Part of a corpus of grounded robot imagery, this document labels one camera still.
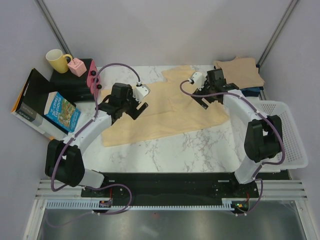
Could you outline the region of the cream yellow t shirt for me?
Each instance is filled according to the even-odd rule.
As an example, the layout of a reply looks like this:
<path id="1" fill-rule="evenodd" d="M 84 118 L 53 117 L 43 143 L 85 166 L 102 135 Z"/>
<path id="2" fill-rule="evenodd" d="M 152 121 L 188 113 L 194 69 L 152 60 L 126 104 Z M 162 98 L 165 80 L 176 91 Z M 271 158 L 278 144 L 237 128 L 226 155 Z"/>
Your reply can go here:
<path id="1" fill-rule="evenodd" d="M 207 109 L 180 90 L 180 83 L 195 72 L 182 65 L 162 72 L 165 82 L 148 84 L 148 107 L 133 120 L 127 114 L 102 135 L 102 144 L 113 147 L 133 144 L 218 126 L 229 120 L 224 107 L 214 102 Z"/>

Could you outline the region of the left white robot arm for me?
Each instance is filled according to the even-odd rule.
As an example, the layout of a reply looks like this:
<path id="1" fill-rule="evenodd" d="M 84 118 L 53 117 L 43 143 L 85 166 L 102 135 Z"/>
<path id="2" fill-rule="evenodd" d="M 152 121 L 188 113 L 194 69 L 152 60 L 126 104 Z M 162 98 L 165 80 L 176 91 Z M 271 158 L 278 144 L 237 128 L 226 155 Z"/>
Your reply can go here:
<path id="1" fill-rule="evenodd" d="M 99 197 L 106 196 L 110 185 L 104 181 L 103 173 L 85 168 L 83 153 L 90 144 L 123 114 L 136 120 L 148 107 L 143 99 L 150 93 L 147 85 L 132 87 L 115 83 L 111 93 L 96 107 L 96 113 L 74 134 L 62 140 L 49 142 L 46 154 L 45 174 L 52 181 L 58 180 L 66 186 L 88 187 Z"/>

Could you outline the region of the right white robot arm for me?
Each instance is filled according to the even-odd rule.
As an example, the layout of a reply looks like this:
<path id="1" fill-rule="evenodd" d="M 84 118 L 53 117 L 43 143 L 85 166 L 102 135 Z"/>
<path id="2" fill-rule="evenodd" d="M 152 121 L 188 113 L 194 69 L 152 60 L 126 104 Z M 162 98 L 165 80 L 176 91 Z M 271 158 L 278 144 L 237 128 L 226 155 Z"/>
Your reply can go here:
<path id="1" fill-rule="evenodd" d="M 189 79 L 196 86 L 192 97 L 204 109 L 209 103 L 218 101 L 235 114 L 246 126 L 244 138 L 245 156 L 240 167 L 234 172 L 235 181 L 229 184 L 229 191 L 235 197 L 247 191 L 264 165 L 273 165 L 278 153 L 284 153 L 282 120 L 278 115 L 267 115 L 258 110 L 234 83 L 227 83 L 222 69 L 214 69 L 204 76 L 195 72 Z"/>

